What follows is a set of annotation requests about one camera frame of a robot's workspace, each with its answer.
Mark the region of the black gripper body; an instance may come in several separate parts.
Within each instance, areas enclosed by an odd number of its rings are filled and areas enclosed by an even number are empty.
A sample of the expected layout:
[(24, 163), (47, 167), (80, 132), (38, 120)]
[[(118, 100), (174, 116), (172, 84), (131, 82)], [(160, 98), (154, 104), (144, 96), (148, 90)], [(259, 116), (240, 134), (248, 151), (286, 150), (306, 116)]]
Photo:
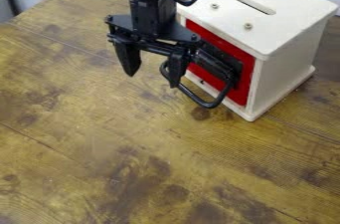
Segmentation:
[(196, 0), (131, 0), (131, 13), (108, 15), (108, 39), (120, 58), (139, 58), (142, 51), (167, 57), (191, 57), (200, 36), (176, 20), (176, 5)]

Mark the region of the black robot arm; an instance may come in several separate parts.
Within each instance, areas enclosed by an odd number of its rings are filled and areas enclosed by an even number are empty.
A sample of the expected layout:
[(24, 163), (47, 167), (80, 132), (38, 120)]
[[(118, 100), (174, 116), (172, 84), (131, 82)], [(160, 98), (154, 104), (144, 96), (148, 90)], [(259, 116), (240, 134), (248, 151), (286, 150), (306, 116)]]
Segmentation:
[(164, 63), (170, 86), (178, 88), (200, 36), (176, 20), (176, 5), (191, 6), (196, 0), (130, 0), (130, 15), (110, 15), (108, 40), (126, 73), (132, 77), (142, 66), (142, 51), (168, 57)]

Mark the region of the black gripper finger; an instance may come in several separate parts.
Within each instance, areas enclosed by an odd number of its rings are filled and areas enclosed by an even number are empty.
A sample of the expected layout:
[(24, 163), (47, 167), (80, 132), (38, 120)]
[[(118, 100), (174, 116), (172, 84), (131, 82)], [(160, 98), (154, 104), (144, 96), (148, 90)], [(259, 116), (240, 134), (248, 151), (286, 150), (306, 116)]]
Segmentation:
[(172, 53), (170, 56), (170, 86), (176, 88), (190, 64), (190, 54)]
[(132, 44), (120, 42), (115, 44), (115, 48), (124, 71), (132, 77), (140, 69), (143, 62), (140, 49)]

